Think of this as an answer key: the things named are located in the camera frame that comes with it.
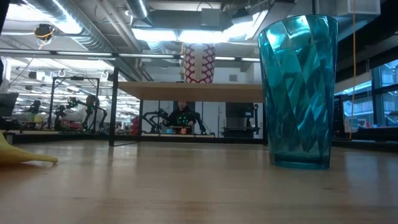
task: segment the wooden table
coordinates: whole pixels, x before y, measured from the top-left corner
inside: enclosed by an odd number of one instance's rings
[[[119,82],[119,89],[140,100],[262,103],[261,85]]]
[[[0,167],[0,223],[397,223],[398,154],[334,147],[330,170],[269,164],[262,145],[23,144]]]

